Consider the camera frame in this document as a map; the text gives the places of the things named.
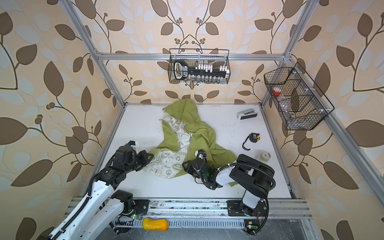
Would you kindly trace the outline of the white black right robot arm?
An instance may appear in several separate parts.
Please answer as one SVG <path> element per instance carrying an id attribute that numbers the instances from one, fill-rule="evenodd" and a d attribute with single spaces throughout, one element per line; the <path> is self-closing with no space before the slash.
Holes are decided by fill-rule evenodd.
<path id="1" fill-rule="evenodd" d="M 182 164 L 186 173 L 199 179 L 200 184 L 214 191 L 225 185 L 237 183 L 246 191 L 240 201 L 227 201 L 230 216 L 265 216 L 269 210 L 268 194 L 276 186 L 272 167 L 241 154 L 237 160 L 219 169 L 209 166 L 203 150 L 196 158 Z"/>

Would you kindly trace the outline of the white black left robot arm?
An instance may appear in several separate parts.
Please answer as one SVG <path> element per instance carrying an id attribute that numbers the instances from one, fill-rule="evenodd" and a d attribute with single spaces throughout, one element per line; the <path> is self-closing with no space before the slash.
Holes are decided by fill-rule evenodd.
<path id="1" fill-rule="evenodd" d="M 127 174 L 138 172 L 154 158 L 145 150 L 138 152 L 131 141 L 119 147 L 106 166 L 91 178 L 87 192 L 64 221 L 40 240 L 94 240 L 107 227 L 114 227 L 118 216 L 135 219 L 147 213 L 149 200 L 134 200 L 133 194 L 120 190 Z"/>

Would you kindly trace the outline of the green zip-up hooded jacket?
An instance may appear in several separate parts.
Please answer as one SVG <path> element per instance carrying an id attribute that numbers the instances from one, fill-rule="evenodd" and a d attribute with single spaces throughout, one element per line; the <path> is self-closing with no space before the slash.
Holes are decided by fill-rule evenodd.
<path id="1" fill-rule="evenodd" d="M 216 132 L 200 119 L 197 106 L 190 99 L 174 102 L 163 109 L 164 140 L 151 150 L 154 155 L 144 171 L 172 179 L 186 175 L 182 164 L 194 160 L 196 151 L 207 154 L 209 166 L 219 168 L 233 163 L 237 157 L 216 143 Z"/>

